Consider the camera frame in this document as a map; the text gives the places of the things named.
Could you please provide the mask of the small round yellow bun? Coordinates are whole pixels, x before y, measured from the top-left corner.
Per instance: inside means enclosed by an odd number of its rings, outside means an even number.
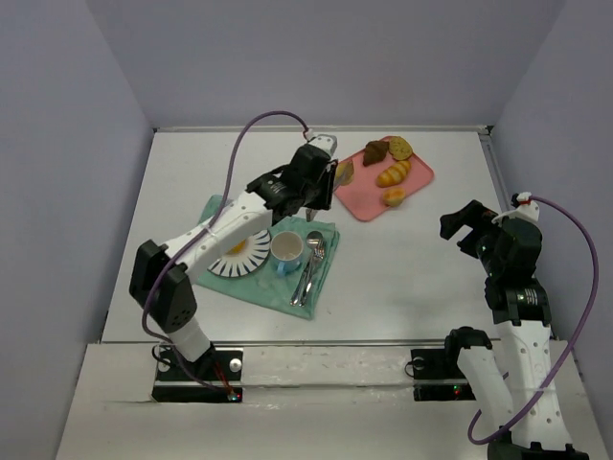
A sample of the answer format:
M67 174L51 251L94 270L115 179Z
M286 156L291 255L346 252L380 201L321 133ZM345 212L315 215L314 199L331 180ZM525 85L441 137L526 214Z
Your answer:
M352 183L354 166L352 161L343 161L337 165L334 179L334 189L347 186Z

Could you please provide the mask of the golden donut bread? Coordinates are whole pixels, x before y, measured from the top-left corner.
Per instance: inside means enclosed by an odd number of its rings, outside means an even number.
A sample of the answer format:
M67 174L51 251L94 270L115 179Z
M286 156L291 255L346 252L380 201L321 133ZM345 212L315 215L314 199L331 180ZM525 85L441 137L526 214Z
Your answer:
M247 244L247 240L243 240L239 242L236 246L234 246L227 252L227 255L235 255L235 254L241 253L246 244Z

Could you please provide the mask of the metal tongs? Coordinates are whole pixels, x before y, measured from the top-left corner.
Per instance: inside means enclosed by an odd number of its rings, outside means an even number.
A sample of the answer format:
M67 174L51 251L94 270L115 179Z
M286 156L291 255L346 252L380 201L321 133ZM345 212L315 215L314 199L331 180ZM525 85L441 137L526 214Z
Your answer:
M351 160L339 162L336 168L332 191L335 192L341 186L347 186L353 181L354 166ZM306 220L311 222L317 215L317 210L306 209Z

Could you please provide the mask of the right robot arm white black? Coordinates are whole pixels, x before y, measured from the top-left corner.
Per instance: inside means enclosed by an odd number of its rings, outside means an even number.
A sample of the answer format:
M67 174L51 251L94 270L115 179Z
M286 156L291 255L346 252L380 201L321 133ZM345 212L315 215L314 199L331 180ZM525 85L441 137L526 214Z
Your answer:
M570 355L551 360L552 314L544 287L534 276L542 249L537 226L544 199L516 194L511 210L498 214L477 200L440 219L440 235L469 233L457 245L482 264L485 299L501 340L507 370L498 368L488 335L471 327L452 330L444 342L446 362L467 379L479 411L468 440L487 449L489 459L585 459L564 423L554 378ZM489 423L478 439L473 428Z

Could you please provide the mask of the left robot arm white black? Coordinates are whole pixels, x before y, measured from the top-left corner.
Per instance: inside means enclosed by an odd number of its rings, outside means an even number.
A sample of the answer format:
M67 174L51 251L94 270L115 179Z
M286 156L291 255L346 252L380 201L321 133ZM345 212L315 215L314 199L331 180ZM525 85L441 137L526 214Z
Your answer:
M196 362L213 350L195 319L193 284L198 276L240 241L301 208L328 210L336 148L335 137L317 135L300 146L288 164L251 181L233 200L223 199L219 215L162 244L148 240L138 247L129 294L144 319L161 329L159 338L186 361Z

